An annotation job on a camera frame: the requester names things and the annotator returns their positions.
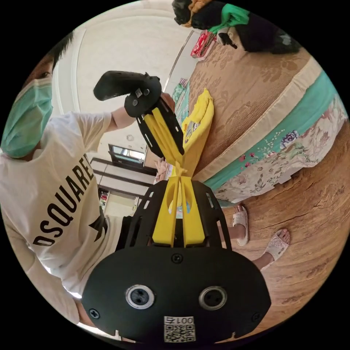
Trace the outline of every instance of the qr code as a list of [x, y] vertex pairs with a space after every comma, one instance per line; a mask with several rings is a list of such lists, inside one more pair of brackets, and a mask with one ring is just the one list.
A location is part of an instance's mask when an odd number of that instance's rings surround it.
[[165, 343], [195, 342], [196, 331], [194, 324], [165, 324]]

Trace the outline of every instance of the hand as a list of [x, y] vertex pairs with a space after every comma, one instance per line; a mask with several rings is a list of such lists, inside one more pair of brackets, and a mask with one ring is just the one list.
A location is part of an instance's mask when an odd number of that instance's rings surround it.
[[166, 104], [170, 107], [172, 112], [175, 111], [175, 101], [172, 99], [172, 97], [169, 94], [166, 94], [165, 92], [162, 92], [160, 97], [166, 102]]

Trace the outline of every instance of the black strap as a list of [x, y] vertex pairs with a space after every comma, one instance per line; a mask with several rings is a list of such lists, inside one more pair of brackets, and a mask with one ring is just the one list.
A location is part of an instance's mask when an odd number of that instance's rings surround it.
[[128, 233], [131, 225], [131, 220], [132, 220], [132, 216], [123, 217], [123, 222], [121, 224], [121, 231], [120, 231], [120, 236], [116, 247], [116, 251], [125, 248], [125, 244], [127, 242], [127, 237], [128, 237]]

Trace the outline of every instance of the yellow cloth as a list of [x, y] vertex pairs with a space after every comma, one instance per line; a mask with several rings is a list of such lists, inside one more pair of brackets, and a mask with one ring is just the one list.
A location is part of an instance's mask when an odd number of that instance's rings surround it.
[[[182, 122], [184, 155], [182, 166], [177, 162], [171, 176], [192, 177], [197, 167], [203, 148], [209, 136], [214, 117], [214, 103], [209, 91], [199, 95], [192, 113]], [[181, 192], [178, 195], [178, 206], [181, 205]]]

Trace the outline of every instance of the green face mask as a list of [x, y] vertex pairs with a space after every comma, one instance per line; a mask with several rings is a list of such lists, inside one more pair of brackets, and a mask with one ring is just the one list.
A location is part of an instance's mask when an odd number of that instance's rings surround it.
[[41, 140], [52, 113], [52, 78], [33, 80], [17, 96], [1, 139], [12, 158], [29, 154]]

